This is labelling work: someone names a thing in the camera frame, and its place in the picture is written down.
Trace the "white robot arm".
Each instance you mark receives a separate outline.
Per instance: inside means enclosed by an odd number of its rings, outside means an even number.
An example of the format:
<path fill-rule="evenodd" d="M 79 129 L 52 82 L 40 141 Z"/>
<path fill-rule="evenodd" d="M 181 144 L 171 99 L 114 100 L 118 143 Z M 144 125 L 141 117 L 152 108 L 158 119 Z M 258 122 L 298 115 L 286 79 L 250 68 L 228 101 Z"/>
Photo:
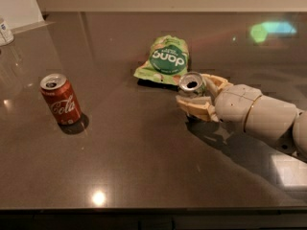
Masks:
<path fill-rule="evenodd" d="M 307 160 L 307 112 L 214 75 L 180 77 L 177 104 L 196 120 L 232 127 L 301 161 Z"/>

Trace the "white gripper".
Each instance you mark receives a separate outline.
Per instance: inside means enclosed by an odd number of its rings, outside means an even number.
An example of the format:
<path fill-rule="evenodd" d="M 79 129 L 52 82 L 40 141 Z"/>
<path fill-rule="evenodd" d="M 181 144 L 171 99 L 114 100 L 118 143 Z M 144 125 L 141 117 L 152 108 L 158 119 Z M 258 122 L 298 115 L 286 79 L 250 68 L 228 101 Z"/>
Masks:
<path fill-rule="evenodd" d="M 204 96 L 188 98 L 177 95 L 178 107 L 188 116 L 205 122 L 220 121 L 243 127 L 251 107 L 262 92 L 244 84 L 233 85 L 220 76 L 201 74 L 201 77 L 205 85 Z M 206 96 L 216 98 L 215 106 Z"/>

